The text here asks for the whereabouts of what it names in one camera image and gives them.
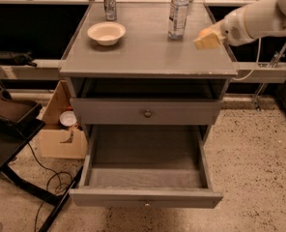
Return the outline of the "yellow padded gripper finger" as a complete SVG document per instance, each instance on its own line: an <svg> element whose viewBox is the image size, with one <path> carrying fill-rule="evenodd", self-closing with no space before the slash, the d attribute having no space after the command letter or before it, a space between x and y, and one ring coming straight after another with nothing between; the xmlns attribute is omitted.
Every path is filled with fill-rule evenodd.
<svg viewBox="0 0 286 232"><path fill-rule="evenodd" d="M214 34L207 38L197 38L193 41L197 49L213 49L220 47L221 37L216 31Z"/></svg>

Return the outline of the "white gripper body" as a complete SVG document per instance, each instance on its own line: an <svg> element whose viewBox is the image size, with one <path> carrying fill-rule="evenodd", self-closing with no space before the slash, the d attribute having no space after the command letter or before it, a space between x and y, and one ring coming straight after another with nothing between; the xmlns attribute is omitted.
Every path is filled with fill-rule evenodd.
<svg viewBox="0 0 286 232"><path fill-rule="evenodd" d="M221 41L232 46L250 44L255 41L246 29L246 7L240 7L227 14L214 24L214 29Z"/></svg>

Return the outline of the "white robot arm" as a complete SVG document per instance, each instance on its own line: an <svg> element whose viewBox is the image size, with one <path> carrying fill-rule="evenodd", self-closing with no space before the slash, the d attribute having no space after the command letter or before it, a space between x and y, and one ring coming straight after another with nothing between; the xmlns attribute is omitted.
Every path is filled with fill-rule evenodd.
<svg viewBox="0 0 286 232"><path fill-rule="evenodd" d="M221 42L240 46L265 37L286 37L286 0L257 0L239 7L201 30L193 42L197 49L212 49Z"/></svg>

